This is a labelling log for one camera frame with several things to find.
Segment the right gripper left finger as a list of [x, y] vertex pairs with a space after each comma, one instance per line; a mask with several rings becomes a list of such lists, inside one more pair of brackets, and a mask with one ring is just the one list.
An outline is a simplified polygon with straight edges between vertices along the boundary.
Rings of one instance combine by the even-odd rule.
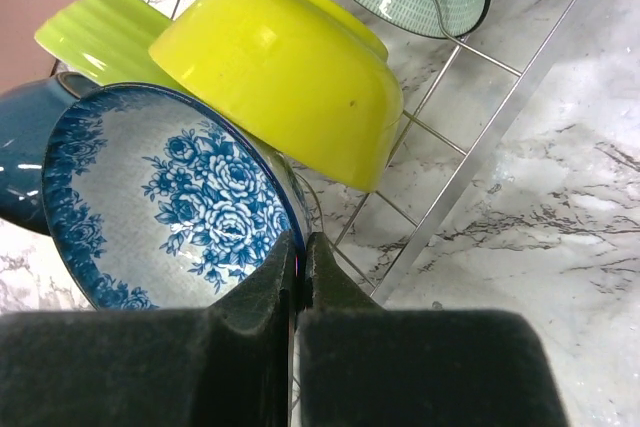
[[5, 426], [287, 426], [296, 252], [206, 308], [1, 319]]

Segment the stainless steel dish rack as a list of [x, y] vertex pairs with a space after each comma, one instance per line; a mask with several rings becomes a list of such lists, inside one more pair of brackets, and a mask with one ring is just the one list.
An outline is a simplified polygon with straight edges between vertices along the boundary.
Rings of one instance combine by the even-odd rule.
[[492, 0], [457, 42], [404, 32], [371, 14], [406, 112], [372, 194], [300, 169], [339, 264], [378, 302], [427, 255], [437, 230], [602, 0]]

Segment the dark teal beige bowl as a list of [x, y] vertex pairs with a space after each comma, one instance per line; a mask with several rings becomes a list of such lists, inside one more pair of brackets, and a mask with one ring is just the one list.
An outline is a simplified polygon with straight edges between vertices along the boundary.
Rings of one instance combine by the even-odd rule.
[[98, 85], [76, 72], [29, 82], [1, 95], [1, 218], [47, 235], [41, 167], [59, 117]]

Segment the yellow-green bottom bowl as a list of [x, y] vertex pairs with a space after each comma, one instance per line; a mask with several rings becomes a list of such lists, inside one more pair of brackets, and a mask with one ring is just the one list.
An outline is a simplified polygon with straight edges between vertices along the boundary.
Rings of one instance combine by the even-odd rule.
[[196, 0], [149, 53], [276, 150], [351, 188], [377, 188], [403, 94], [385, 45], [334, 1]]

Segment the blue white patterned bowl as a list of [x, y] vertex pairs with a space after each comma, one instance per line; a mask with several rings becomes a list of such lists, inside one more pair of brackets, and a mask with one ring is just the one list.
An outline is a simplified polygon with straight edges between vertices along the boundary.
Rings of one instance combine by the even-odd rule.
[[42, 171], [50, 234], [98, 310], [213, 304], [311, 215], [287, 160], [195, 98], [120, 83], [57, 120]]

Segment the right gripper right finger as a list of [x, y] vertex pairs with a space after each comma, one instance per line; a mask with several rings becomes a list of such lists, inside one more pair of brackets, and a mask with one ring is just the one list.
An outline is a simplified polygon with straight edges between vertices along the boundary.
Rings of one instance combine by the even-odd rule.
[[305, 426], [564, 426], [542, 343], [503, 310], [387, 310], [307, 244], [299, 318]]

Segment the lime green white bowl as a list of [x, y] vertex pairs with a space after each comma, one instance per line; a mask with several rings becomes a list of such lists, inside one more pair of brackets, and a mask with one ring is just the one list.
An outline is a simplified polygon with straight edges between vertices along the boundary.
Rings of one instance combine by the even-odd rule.
[[45, 21], [34, 39], [99, 85], [146, 82], [187, 93], [148, 52], [172, 23], [143, 0], [76, 0]]

